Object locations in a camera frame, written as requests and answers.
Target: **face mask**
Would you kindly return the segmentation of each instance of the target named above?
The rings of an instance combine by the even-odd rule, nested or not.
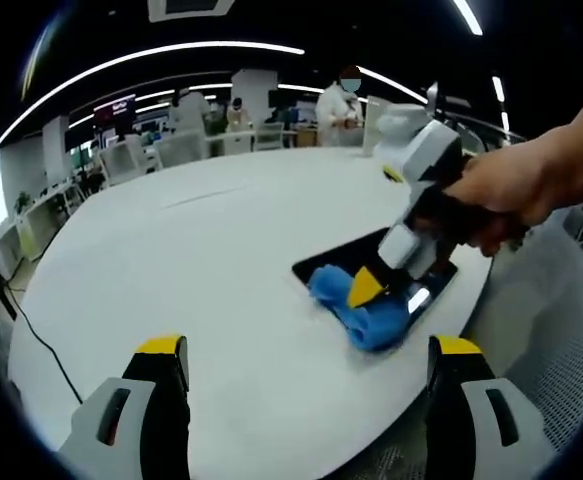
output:
[[[340,80],[340,83],[342,84],[342,88],[347,92],[355,92],[360,88],[362,80],[357,78],[343,78]]]

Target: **black handle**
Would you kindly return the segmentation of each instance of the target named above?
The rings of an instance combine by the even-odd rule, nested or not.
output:
[[[409,220],[413,218],[426,219],[446,240],[458,244],[467,243],[478,232],[501,218],[504,218],[507,236],[511,238],[522,238],[528,230],[516,214],[492,212],[479,205],[462,203],[443,193],[438,185],[432,185],[422,193]]]

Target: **person in white coat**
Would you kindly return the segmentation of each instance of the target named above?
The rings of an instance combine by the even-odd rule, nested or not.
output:
[[[333,82],[320,95],[315,113],[318,138],[323,147],[347,145],[349,131],[364,124],[362,106],[357,95],[345,91],[339,82]]]
[[[249,112],[242,105],[242,99],[237,97],[227,109],[227,132],[240,132],[253,126]]]
[[[169,108],[169,128],[178,130],[201,130],[204,134],[204,120],[211,112],[211,106],[204,95],[188,88],[176,90]]]

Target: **black tray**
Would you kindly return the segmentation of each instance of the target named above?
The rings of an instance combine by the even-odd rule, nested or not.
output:
[[[358,270],[367,263],[367,259],[372,256],[377,257],[378,245],[388,231],[388,228],[383,228],[365,235],[364,237],[345,243],[344,245],[340,245],[331,250],[327,250],[326,252],[301,260],[293,265],[293,273],[305,286],[309,283],[309,279],[311,278],[311,275],[313,275],[315,269],[327,264],[336,265],[351,276],[354,276]],[[409,328],[442,293],[457,271],[458,268],[451,262],[448,262],[442,272],[437,273],[435,276],[421,279],[419,283],[423,284],[429,290],[430,299],[411,314]]]

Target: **human hand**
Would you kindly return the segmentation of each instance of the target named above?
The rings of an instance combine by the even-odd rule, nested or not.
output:
[[[538,225],[554,208],[554,195],[545,175],[546,155],[533,141],[479,155],[444,193],[493,212],[513,213],[523,225]],[[496,217],[469,244],[492,256],[502,242],[511,239],[510,222],[503,216]]]

